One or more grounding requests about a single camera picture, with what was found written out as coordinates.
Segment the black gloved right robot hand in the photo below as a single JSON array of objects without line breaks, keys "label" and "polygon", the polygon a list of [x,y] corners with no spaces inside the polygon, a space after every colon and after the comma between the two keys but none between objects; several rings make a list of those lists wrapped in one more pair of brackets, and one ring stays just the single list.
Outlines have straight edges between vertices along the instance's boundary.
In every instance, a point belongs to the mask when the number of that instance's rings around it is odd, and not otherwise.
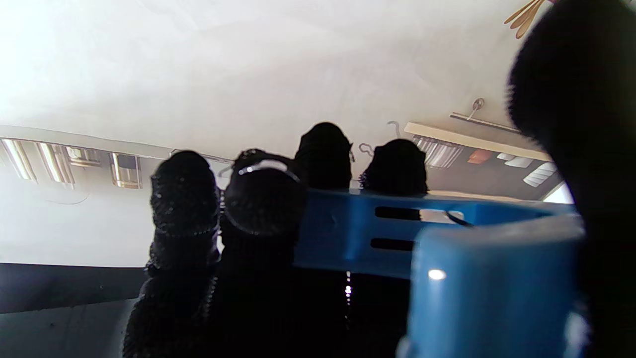
[{"label": "black gloved right robot hand", "polygon": [[[635,11],[559,0],[520,48],[508,111],[551,157],[585,225],[578,281],[588,358],[635,356]],[[181,151],[151,178],[148,279],[124,358],[290,358],[346,352],[344,287],[293,267],[307,189],[348,189],[351,143],[331,122],[293,159],[236,158],[223,195],[204,157]]]}]

